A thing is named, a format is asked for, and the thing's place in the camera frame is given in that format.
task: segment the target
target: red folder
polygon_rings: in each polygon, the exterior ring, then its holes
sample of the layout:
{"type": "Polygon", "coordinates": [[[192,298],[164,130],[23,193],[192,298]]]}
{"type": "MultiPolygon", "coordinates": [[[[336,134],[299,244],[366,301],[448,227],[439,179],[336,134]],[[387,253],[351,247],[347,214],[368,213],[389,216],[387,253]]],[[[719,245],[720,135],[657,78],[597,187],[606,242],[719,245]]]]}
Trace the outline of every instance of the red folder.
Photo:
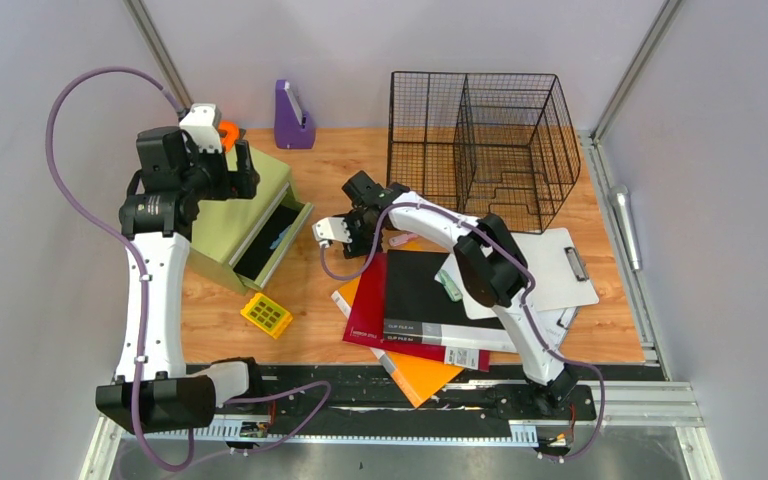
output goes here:
{"type": "MultiPolygon", "coordinates": [[[[384,341],[384,294],[387,283],[387,256],[378,253],[363,272],[355,296],[343,341],[380,348],[389,352],[403,353],[414,357],[446,362],[446,347],[421,343],[384,341]]],[[[490,369],[490,352],[481,350],[478,356],[478,370],[490,369]]]]}

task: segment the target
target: wire mesh basket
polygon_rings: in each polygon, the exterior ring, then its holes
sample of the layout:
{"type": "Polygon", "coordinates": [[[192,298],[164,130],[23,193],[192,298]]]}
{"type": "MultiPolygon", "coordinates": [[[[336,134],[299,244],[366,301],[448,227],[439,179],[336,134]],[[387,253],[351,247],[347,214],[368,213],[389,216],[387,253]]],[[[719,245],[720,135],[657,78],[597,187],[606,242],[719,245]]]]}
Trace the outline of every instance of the wire mesh basket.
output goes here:
{"type": "Polygon", "coordinates": [[[393,72],[388,184],[542,233],[580,169],[556,75],[393,72]]]}

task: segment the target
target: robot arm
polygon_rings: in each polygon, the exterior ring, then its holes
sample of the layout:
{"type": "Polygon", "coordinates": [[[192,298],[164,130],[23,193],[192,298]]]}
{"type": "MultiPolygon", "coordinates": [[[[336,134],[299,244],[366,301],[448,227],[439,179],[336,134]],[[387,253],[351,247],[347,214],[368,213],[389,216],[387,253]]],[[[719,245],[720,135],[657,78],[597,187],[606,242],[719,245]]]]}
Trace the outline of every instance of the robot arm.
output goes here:
{"type": "Polygon", "coordinates": [[[204,427],[215,407],[249,388],[249,361],[230,359],[195,375],[187,375],[181,348],[181,289],[190,252],[193,222],[201,200],[253,198],[259,176],[248,143],[238,141],[237,171],[228,170],[219,133],[219,111],[196,104],[178,127],[140,133],[137,151],[142,164],[119,211],[122,234],[143,256],[143,278],[128,252],[128,316],[115,383],[96,389],[96,406],[133,432],[130,392],[140,389],[143,430],[147,433],[204,427]],[[142,286],[148,285],[145,354],[137,356],[142,286]],[[134,362],[143,363],[134,378],[134,362]]]}
{"type": "MultiPolygon", "coordinates": [[[[564,363],[546,353],[525,318],[523,308],[532,318],[538,318],[530,297],[520,307],[527,278],[497,252],[485,253],[482,248],[487,245],[474,233],[475,229],[481,230],[527,266],[499,217],[479,219],[449,211],[401,185],[384,189],[365,172],[352,177],[343,191],[351,198],[353,208],[342,217],[326,218],[314,225],[314,236],[321,246],[330,246],[334,240],[345,242],[347,258],[366,255],[373,249],[380,251],[380,236],[378,244],[373,244],[380,222],[386,228],[416,233],[454,253],[467,293],[499,317],[522,360],[525,376],[546,386],[552,403],[566,399],[576,378],[564,363]]],[[[536,326],[545,338],[540,323],[536,326]]]]}

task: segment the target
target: white clipboard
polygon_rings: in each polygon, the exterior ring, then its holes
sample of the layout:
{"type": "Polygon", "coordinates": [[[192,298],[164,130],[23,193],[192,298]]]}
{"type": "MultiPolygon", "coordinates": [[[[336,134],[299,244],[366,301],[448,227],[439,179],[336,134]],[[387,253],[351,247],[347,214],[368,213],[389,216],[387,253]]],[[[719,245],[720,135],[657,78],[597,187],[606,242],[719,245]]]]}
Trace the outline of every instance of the white clipboard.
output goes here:
{"type": "MultiPolygon", "coordinates": [[[[528,271],[534,275],[537,288],[532,297],[538,312],[581,307],[599,303],[599,295],[590,279],[579,281],[570,266],[566,248],[575,248],[566,228],[553,228],[541,235],[514,233],[514,241],[528,262],[528,271]]],[[[487,307],[469,296],[463,286],[460,270],[454,254],[450,254],[441,270],[457,284],[463,293],[466,316],[472,320],[495,317],[487,307]]]]}

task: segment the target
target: green drawer cabinet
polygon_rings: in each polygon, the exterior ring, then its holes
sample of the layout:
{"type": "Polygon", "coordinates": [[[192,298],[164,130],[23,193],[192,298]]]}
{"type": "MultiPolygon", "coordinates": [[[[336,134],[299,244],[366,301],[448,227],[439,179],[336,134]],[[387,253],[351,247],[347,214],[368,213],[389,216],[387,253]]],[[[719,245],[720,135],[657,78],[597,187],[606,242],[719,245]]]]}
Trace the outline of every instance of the green drawer cabinet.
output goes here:
{"type": "MultiPolygon", "coordinates": [[[[194,272],[239,293],[263,289],[313,210],[298,200],[288,165],[253,148],[251,153],[260,174],[257,196],[199,202],[187,260],[194,272]]],[[[227,157],[236,169],[236,156],[227,157]]]]}

